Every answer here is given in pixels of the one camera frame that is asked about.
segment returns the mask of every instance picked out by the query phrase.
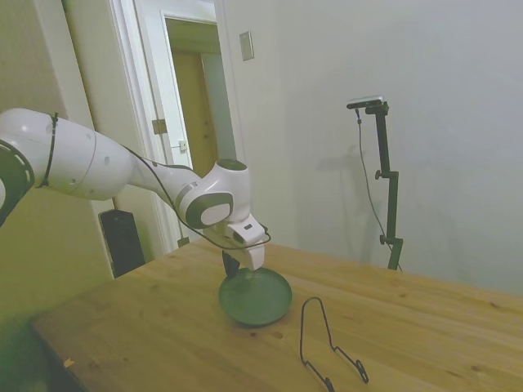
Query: black speaker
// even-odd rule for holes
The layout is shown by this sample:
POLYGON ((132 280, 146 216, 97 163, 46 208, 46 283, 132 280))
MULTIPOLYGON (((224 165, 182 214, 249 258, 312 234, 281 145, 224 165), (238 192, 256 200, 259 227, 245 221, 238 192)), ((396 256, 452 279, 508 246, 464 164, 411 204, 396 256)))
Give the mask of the black speaker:
POLYGON ((144 252, 131 212, 109 210, 100 214, 101 227, 111 258, 113 275, 122 276, 145 264, 144 252))

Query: door hinge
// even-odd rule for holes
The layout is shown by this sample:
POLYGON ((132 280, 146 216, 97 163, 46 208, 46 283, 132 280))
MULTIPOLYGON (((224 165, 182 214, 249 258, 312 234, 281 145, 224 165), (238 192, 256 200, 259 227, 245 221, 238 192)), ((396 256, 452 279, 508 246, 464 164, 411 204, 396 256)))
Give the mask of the door hinge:
POLYGON ((167 123, 165 122, 165 118, 153 120, 153 130, 155 135, 163 135, 167 133, 167 123))

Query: light switch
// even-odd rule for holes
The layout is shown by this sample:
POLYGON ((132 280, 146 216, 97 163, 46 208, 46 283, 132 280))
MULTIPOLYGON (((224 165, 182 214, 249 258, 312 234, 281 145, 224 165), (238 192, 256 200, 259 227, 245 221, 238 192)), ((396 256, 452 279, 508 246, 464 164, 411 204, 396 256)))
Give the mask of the light switch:
POLYGON ((253 59, 253 38, 251 37, 250 31, 246 31, 239 35, 239 44, 242 47, 242 57, 244 58, 244 61, 253 59))

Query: wooden table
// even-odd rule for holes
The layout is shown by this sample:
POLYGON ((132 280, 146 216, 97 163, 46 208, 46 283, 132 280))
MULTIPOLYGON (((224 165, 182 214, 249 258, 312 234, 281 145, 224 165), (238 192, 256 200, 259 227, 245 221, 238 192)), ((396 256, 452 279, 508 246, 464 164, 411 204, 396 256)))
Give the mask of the wooden table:
POLYGON ((340 391, 523 391, 523 298, 268 246, 266 266, 293 288, 290 314, 247 329, 222 313, 221 252, 191 244, 80 296, 34 327, 85 390, 326 391, 304 354, 340 391))

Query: wall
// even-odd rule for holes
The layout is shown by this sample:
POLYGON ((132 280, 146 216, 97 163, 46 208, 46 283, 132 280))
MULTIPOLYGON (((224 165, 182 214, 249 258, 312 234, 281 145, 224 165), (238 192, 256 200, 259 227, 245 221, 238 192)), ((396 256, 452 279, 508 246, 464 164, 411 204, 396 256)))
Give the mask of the wall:
MULTIPOLYGON (((60 0, 0 2, 0 112, 25 107, 91 118, 60 0)), ((29 321, 111 280, 93 206, 32 189, 0 228, 0 390, 46 391, 29 321)))
MULTIPOLYGON (((293 245, 281 230, 293 231, 300 248, 387 264, 355 115, 345 109, 349 99, 383 94, 391 167, 400 171, 404 270, 523 293, 523 3, 224 4, 254 195, 272 193, 257 211, 280 242, 293 245), (249 29, 256 57, 243 62, 238 34, 249 29)), ((363 143, 374 173, 368 116, 363 143)), ((387 182, 371 178, 371 187, 385 220, 387 182)))
POLYGON ((202 63, 218 145, 218 156, 219 158, 236 159, 235 138, 232 133, 221 55, 202 53, 202 63))
MULTIPOLYGON (((144 156, 110 1, 64 3, 95 130, 144 156)), ((164 254, 154 198, 150 191, 131 186, 114 198, 117 208, 134 215, 147 261, 164 254)))

